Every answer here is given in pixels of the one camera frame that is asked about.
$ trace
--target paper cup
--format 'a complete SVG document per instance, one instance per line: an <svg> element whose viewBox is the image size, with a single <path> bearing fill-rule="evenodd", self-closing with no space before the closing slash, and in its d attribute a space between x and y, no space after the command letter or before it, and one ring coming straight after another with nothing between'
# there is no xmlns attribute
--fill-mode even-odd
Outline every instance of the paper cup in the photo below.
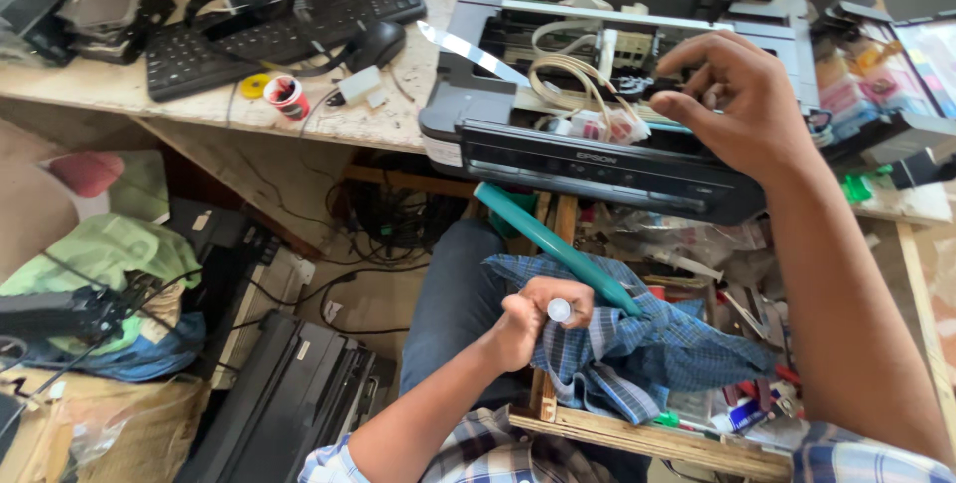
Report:
<svg viewBox="0 0 956 483"><path fill-rule="evenodd" d="M301 121L309 114L309 100L302 91L302 82L293 76L278 76L266 84L265 97L289 121Z"/></svg>

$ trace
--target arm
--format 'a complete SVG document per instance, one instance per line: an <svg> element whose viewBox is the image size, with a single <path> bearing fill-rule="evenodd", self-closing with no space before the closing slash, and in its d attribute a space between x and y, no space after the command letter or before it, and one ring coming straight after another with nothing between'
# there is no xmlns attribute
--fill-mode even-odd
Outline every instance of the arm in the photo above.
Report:
<svg viewBox="0 0 956 483"><path fill-rule="evenodd" d="M576 319L566 328L590 322L590 288L543 276L532 279L502 301L505 314L491 330L352 434L348 449L359 471L372 483L418 481L482 391L531 361L547 319L544 310L556 296L575 306Z"/></svg>
<svg viewBox="0 0 956 483"><path fill-rule="evenodd" d="M810 139L783 65L720 32L679 45L659 72L699 62L682 94L658 93L651 104L764 187L807 415L950 463L916 343Z"/></svg>

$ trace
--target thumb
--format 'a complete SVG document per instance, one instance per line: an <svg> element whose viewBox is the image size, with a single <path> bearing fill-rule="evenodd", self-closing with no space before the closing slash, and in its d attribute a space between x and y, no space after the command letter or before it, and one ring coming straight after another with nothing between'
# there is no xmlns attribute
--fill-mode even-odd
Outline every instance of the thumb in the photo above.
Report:
<svg viewBox="0 0 956 483"><path fill-rule="evenodd" d="M722 116L705 108L697 100L676 91L660 91L650 99L651 109L687 126L691 131L716 124Z"/></svg>

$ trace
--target epson logo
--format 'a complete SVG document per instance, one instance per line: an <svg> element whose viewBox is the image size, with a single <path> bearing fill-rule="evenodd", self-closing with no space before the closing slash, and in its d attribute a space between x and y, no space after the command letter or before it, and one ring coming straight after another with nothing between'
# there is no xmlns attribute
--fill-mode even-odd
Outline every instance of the epson logo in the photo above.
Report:
<svg viewBox="0 0 956 483"><path fill-rule="evenodd" d="M578 153L578 158L579 158L579 159L591 159L591 160L593 160L593 161L601 161L601 162L604 162L604 163L614 163L614 164L617 164L617 159L616 159L616 158L603 157L603 156L601 156L601 155L593 155L593 154L590 154L590 153Z"/></svg>

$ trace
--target jeans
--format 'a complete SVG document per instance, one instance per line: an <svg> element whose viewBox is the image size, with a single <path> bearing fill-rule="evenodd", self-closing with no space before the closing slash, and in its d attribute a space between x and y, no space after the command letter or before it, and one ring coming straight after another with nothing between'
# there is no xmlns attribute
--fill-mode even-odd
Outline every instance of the jeans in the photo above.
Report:
<svg viewBox="0 0 956 483"><path fill-rule="evenodd" d="M505 280L493 275L482 261L505 252L498 233L480 220L460 220L442 235L432 253L402 349L400 395L480 338L504 313L501 300L508 294ZM520 376L508 373L496 379L473 408L527 405L530 385ZM650 457L575 443L588 459L604 465L620 483L646 481Z"/></svg>

